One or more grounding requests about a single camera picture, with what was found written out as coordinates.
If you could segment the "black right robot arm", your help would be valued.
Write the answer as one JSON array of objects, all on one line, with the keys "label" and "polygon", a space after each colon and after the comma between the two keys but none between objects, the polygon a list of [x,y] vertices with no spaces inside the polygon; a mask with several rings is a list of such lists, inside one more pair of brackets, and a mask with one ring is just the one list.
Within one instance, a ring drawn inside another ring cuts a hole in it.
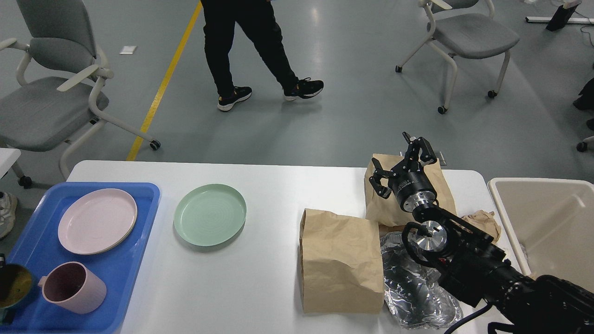
[{"label": "black right robot arm", "polygon": [[438,160],[431,144],[407,132],[403,137],[408,143],[404,158],[389,170],[372,158],[369,183],[381,198],[394,194],[399,207],[412,214],[401,233],[412,260],[439,271],[439,285],[460,302],[475,307],[486,301],[447,333],[496,307],[509,323],[490,322],[489,334],[591,334],[592,292],[552,275],[532,279],[514,269],[493,236],[439,206],[424,172]]}]

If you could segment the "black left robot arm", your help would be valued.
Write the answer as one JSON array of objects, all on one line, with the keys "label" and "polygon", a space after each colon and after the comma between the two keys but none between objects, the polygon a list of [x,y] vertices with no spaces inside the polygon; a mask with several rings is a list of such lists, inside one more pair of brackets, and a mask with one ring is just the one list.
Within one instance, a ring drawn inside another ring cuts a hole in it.
[{"label": "black left robot arm", "polygon": [[8,311],[8,299],[11,278],[9,278],[8,264],[6,263],[6,255],[0,254],[0,310],[1,310],[1,324],[4,325],[6,322]]}]

